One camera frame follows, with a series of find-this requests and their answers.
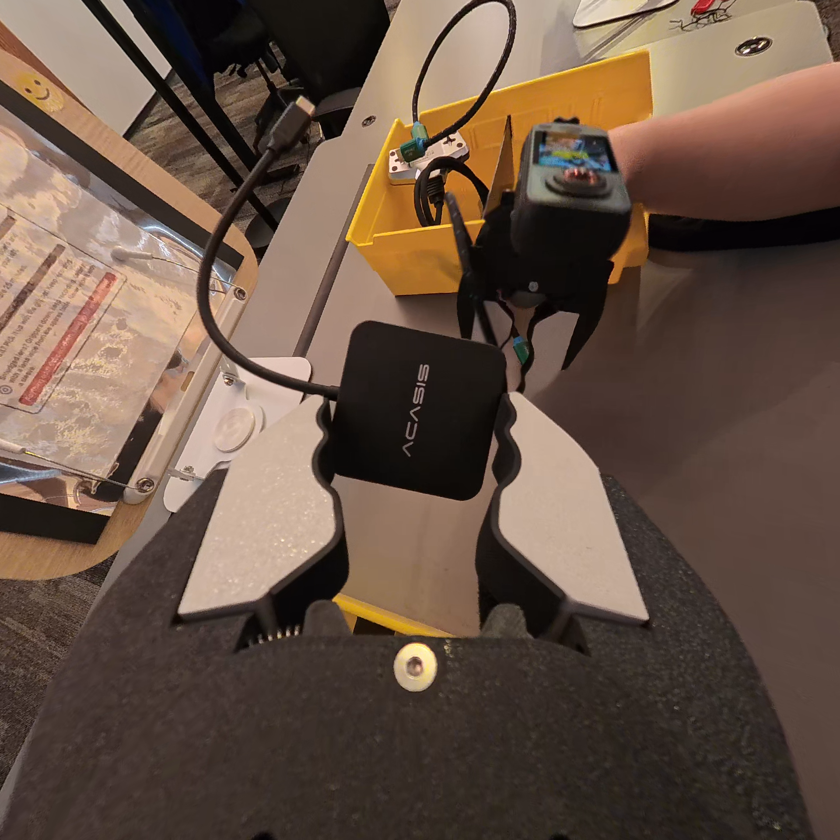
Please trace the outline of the computer monitor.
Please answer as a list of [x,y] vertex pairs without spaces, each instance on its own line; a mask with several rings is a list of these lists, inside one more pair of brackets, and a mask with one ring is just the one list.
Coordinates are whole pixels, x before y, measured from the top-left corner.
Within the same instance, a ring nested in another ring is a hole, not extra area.
[[219,373],[208,233],[42,112],[2,82],[2,532],[93,545]]

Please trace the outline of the yellow plastic bin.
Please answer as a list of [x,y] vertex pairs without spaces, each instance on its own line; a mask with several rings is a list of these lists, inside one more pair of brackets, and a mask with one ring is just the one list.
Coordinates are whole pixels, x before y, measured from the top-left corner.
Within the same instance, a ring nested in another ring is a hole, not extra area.
[[333,602],[341,610],[355,635],[395,635],[420,637],[456,637],[452,633],[421,623],[357,598],[339,594]]
[[[511,118],[514,171],[530,129],[557,117],[612,130],[650,119],[654,111],[647,49],[603,59],[493,91],[462,131],[468,165],[490,184]],[[407,185],[391,184],[390,152],[408,140],[410,129],[396,119],[386,136],[355,212],[348,241],[395,296],[456,292],[461,277],[452,227],[420,227]]]

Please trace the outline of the white flat object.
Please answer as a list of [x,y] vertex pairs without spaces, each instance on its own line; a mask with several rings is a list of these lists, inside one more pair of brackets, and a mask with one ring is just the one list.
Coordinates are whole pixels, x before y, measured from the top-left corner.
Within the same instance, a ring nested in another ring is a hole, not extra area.
[[588,29],[654,14],[672,7],[677,1],[580,1],[572,24],[576,29]]

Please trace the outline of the yellow smiley sticker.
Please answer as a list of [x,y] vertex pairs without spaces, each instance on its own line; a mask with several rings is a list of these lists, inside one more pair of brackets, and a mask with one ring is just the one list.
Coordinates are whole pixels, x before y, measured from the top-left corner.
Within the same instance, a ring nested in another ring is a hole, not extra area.
[[33,70],[19,71],[14,78],[14,87],[44,112],[55,113],[66,106],[65,93],[61,86]]

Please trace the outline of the person's right forearm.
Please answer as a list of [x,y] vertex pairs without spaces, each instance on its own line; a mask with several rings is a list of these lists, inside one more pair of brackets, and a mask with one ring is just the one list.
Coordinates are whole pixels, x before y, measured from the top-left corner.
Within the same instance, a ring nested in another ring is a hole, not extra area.
[[652,214],[749,222],[837,207],[839,65],[609,136],[628,194]]

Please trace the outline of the white sign stand base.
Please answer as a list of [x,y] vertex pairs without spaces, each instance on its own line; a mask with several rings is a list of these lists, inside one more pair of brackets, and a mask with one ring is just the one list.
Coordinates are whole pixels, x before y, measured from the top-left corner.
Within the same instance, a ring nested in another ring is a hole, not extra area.
[[252,439],[287,415],[303,397],[222,360],[185,445],[168,470],[164,508],[171,514],[178,512],[212,471],[228,466]]

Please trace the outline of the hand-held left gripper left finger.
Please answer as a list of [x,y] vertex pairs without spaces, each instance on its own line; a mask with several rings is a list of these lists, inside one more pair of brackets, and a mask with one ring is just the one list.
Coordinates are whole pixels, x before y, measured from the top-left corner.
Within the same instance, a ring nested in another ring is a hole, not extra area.
[[310,397],[227,469],[178,616],[252,615],[301,627],[349,577],[343,512],[332,487],[330,402]]

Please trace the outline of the silver port adapter block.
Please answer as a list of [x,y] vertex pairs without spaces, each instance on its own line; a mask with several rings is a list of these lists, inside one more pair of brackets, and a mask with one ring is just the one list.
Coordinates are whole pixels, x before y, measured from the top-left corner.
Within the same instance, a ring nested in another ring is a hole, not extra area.
[[437,158],[451,158],[457,161],[467,161],[469,147],[459,132],[444,136],[435,143],[427,143],[422,155],[408,160],[400,148],[389,151],[386,173],[389,182],[403,186],[413,184],[419,175]]

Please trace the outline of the black square hub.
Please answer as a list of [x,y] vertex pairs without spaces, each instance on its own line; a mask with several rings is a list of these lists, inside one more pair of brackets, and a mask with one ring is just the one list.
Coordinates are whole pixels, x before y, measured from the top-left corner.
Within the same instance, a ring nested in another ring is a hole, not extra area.
[[330,435],[339,476],[467,501],[507,391],[497,347],[365,321],[351,333]]

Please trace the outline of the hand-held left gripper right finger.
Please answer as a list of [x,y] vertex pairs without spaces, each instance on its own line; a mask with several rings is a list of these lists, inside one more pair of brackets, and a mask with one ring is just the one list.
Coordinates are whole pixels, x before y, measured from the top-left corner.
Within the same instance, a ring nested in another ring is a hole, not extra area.
[[476,545],[479,594],[559,641],[577,617],[642,627],[648,609],[599,469],[524,395],[502,397],[497,481]]

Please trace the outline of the black office chair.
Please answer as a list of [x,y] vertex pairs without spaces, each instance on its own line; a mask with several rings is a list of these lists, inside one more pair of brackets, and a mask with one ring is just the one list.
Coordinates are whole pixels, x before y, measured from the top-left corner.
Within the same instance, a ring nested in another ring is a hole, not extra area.
[[[273,118],[299,93],[322,105],[328,138],[341,134],[390,25],[384,2],[158,2],[172,51],[191,78],[191,93],[248,169]],[[255,67],[268,97],[248,143],[217,104],[215,77]]]

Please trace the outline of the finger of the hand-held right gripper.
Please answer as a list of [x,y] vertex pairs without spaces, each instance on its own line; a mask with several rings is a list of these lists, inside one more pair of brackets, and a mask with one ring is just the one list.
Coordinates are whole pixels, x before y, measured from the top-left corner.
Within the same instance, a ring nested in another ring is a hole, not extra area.
[[485,306],[485,288],[476,276],[462,276],[457,293],[456,312],[460,337],[472,340],[475,322],[478,322],[483,340],[498,344]]
[[612,261],[600,261],[576,270],[566,283],[562,311],[577,314],[561,369],[567,370],[587,344],[603,315]]

